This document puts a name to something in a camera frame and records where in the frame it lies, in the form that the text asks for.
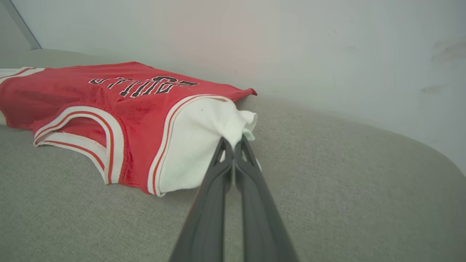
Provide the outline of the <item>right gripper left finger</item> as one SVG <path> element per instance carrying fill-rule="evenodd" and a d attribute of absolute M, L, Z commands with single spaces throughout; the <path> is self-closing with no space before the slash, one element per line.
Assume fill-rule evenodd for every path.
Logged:
<path fill-rule="evenodd" d="M 170 256 L 171 262 L 222 262 L 226 193 L 231 186 L 233 151 L 221 138 Z"/>

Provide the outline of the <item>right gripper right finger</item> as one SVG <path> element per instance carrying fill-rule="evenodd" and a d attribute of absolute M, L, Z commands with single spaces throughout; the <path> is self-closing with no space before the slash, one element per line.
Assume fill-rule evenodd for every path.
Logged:
<path fill-rule="evenodd" d="M 297 262 L 298 256 L 246 136 L 234 150 L 242 202 L 245 262 Z"/>

